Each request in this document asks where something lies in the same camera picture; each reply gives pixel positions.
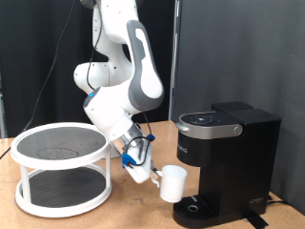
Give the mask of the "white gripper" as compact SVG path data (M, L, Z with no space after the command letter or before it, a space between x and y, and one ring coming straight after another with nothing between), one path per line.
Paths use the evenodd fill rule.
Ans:
M122 165L137 183L143 183L151 177L159 178L157 168L152 161L153 147L147 138L134 138L125 147Z

